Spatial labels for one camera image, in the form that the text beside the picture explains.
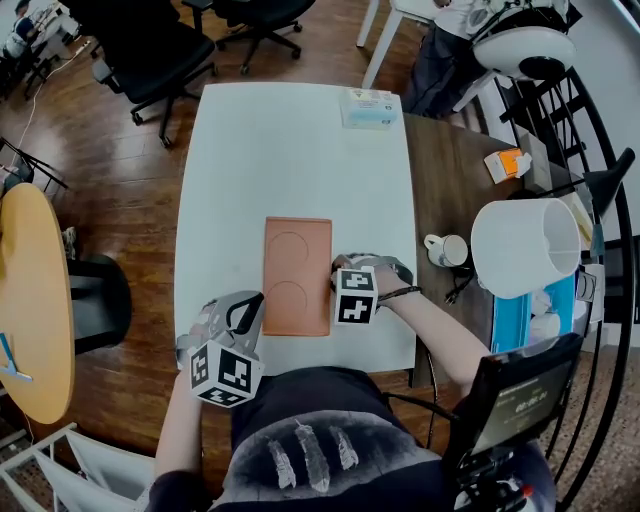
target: white lamp shade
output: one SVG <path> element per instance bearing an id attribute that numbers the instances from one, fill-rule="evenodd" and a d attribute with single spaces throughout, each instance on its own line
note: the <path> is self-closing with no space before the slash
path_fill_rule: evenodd
<path id="1" fill-rule="evenodd" d="M 575 272 L 578 225 L 556 198 L 495 201 L 473 223 L 471 253 L 481 285 L 513 299 Z"/>

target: lamp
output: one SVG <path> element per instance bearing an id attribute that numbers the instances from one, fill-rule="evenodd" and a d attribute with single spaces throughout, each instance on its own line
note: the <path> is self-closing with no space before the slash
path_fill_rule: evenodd
<path id="1" fill-rule="evenodd" d="M 609 206 L 611 206 L 611 203 L 618 193 L 622 179 L 627 174 L 627 171 L 635 159 L 636 154 L 632 149 L 627 148 L 622 152 L 620 158 L 618 158 L 611 169 L 606 171 L 586 172 L 581 180 L 568 183 L 567 185 L 562 185 L 561 187 L 554 188 L 548 192 L 543 192 L 542 194 L 538 194 L 537 197 L 553 195 L 566 188 L 575 187 L 580 183 L 584 183 L 587 186 L 587 189 L 589 189 L 594 208 L 601 217 L 604 217 L 604 214 L 609 209 Z"/>

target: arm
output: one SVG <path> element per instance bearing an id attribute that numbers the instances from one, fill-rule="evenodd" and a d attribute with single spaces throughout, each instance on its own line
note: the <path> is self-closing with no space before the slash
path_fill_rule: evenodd
<path id="1" fill-rule="evenodd" d="M 189 365 L 180 372 L 171 394 L 156 452 L 156 478 L 171 471 L 200 471 L 202 402 L 191 394 Z"/>
<path id="2" fill-rule="evenodd" d="M 406 288 L 407 284 L 389 267 L 376 268 L 380 294 Z M 482 342 L 457 320 L 419 293 L 410 293 L 385 301 L 424 342 L 451 377 L 462 389 L 463 396 L 471 390 L 480 359 L 490 352 Z"/>

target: cable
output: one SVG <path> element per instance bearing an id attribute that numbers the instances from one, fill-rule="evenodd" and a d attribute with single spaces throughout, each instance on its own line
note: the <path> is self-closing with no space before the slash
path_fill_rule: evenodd
<path id="1" fill-rule="evenodd" d="M 31 434 L 31 446 L 33 446 L 35 437 L 33 437 L 33 430 L 31 430 L 31 422 L 29 421 L 29 416 L 27 416 L 24 411 L 22 411 L 22 414 L 24 414 L 24 419 L 27 420 L 27 427 L 29 427 L 29 434 Z"/>
<path id="2" fill-rule="evenodd" d="M 22 132 L 22 137 L 20 137 L 20 142 L 18 142 L 18 146 L 17 148 L 20 149 L 22 147 L 22 143 L 24 142 L 24 137 L 27 134 L 27 130 L 29 130 L 29 127 L 31 126 L 31 122 L 33 121 L 33 115 L 36 113 L 36 99 L 38 98 L 38 94 L 40 94 L 40 91 L 42 90 L 42 86 L 44 84 L 47 83 L 47 80 L 49 80 L 49 78 L 57 73 L 58 71 L 62 71 L 65 67 L 67 67 L 69 64 L 71 64 L 78 55 L 80 55 L 82 53 L 82 51 L 88 46 L 88 43 L 85 43 L 84 45 L 82 45 L 78 51 L 76 52 L 76 54 L 71 57 L 71 59 L 69 59 L 67 62 L 65 62 L 62 66 L 54 69 L 51 73 L 49 73 L 47 75 L 47 77 L 42 81 L 42 83 L 40 84 L 40 87 L 38 87 L 38 90 L 36 91 L 35 95 L 33 96 L 33 108 L 31 109 L 31 115 L 29 116 L 29 121 L 27 122 L 27 126 L 25 127 L 24 131 Z M 13 160 L 11 160 L 11 165 L 15 164 L 16 162 L 16 158 L 18 158 L 17 153 L 13 156 Z"/>

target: black cord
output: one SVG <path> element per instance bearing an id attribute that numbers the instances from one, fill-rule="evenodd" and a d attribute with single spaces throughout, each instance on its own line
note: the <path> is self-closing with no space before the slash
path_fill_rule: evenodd
<path id="1" fill-rule="evenodd" d="M 445 419 L 448 419 L 451 422 L 458 421 L 460 417 L 452 412 L 443 409 L 439 405 L 434 404 L 433 402 L 427 402 L 426 400 L 420 400 L 419 398 L 413 398 L 412 396 L 405 395 L 396 395 L 395 393 L 383 393 L 383 396 L 387 398 L 397 398 L 398 400 L 403 400 L 405 402 L 409 402 L 410 404 L 420 405 L 425 409 L 429 409 L 433 411 L 439 416 L 442 416 Z"/>
<path id="2" fill-rule="evenodd" d="M 431 352 L 429 349 L 427 350 L 427 362 L 429 363 L 429 371 L 431 372 L 431 386 L 433 387 L 433 403 L 438 405 L 438 385 L 436 384 L 436 373 L 433 368 L 433 360 L 431 358 Z M 435 418 L 435 413 L 431 413 L 431 419 L 429 420 L 429 435 L 427 436 L 427 450 L 431 449 L 431 438 L 433 437 L 433 421 Z"/>
<path id="3" fill-rule="evenodd" d="M 473 280 L 473 278 L 475 277 L 476 273 L 475 270 L 468 268 L 465 270 L 469 270 L 469 275 L 467 276 L 467 279 L 460 285 L 458 285 L 456 283 L 456 275 L 453 274 L 453 290 L 451 290 L 449 293 L 447 293 L 444 297 L 444 301 L 448 306 L 452 306 L 453 304 L 456 303 L 456 301 L 458 300 L 458 296 L 460 295 L 460 293 L 462 293 L 462 291 L 469 286 L 469 283 Z"/>

